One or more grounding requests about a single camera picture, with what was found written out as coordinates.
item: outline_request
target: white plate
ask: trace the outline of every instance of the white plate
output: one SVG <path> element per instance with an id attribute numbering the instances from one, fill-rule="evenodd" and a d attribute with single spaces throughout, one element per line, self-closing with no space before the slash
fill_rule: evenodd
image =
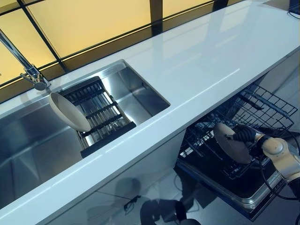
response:
<path id="1" fill-rule="evenodd" d="M 71 128 L 78 131 L 90 131 L 91 127 L 85 116 L 62 95 L 52 92 L 49 102 L 54 112 Z"/>

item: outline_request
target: sink drying rack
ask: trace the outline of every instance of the sink drying rack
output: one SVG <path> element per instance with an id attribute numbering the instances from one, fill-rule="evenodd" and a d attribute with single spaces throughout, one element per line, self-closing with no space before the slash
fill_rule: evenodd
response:
<path id="1" fill-rule="evenodd" d="M 136 127 L 113 96 L 109 95 L 98 76 L 63 90 L 60 94 L 85 115 L 92 127 L 88 132 L 77 132 L 84 148 L 81 151 L 83 158 Z"/>

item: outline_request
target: dish rack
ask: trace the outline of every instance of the dish rack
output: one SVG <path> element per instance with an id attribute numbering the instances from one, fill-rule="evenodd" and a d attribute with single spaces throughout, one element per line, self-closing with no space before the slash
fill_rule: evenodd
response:
<path id="1" fill-rule="evenodd" d="M 92 127 L 88 132 L 77 131 L 84 148 L 81 151 L 83 158 L 136 127 L 113 96 L 109 95 L 98 76 L 63 90 L 60 94 L 85 115 Z"/>
<path id="2" fill-rule="evenodd" d="M 245 124 L 264 130 L 264 133 L 269 131 L 268 135 L 281 136 L 285 129 L 293 125 L 290 116 L 296 111 L 294 106 L 253 83 L 189 126 L 179 157 L 185 158 L 194 151 L 200 159 L 199 163 L 217 164 L 222 174 L 230 179 L 238 178 L 255 159 L 243 165 L 229 158 L 214 139 L 214 126 L 224 123 L 234 130 L 237 124 Z"/>

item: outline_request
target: frosted glass panel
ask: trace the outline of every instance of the frosted glass panel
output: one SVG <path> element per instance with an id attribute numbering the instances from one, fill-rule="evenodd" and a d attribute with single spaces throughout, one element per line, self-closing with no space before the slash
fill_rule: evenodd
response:
<path id="1" fill-rule="evenodd" d="M 163 0 L 163 17 L 203 4 L 208 0 Z"/>
<path id="2" fill-rule="evenodd" d="M 20 6 L 16 0 L 0 0 L 0 13 Z"/>
<path id="3" fill-rule="evenodd" d="M 0 16 L 0 28 L 30 63 L 40 67 L 55 61 L 21 9 Z M 2 43 L 0 43 L 0 55 L 0 74 L 2 74 L 0 83 L 9 81 L 24 72 L 23 66 Z"/>
<path id="4" fill-rule="evenodd" d="M 28 8 L 60 57 L 150 23 L 149 0 L 47 0 Z"/>

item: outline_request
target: dishwasher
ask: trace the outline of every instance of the dishwasher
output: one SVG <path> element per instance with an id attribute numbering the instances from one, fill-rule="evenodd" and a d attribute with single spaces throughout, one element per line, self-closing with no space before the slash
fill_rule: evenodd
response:
<path id="1" fill-rule="evenodd" d="M 275 196 L 260 175 L 258 160 L 251 157 L 249 164 L 233 161 L 216 142 L 213 128 L 223 123 L 234 130 L 245 124 L 269 136 L 290 137 L 286 130 L 293 125 L 291 116 L 297 108 L 259 86 L 260 80 L 190 125 L 176 164 L 251 221 Z M 255 150 L 254 145 L 247 147 Z M 271 160 L 265 157 L 262 165 L 270 186 L 280 191 L 285 182 Z"/>

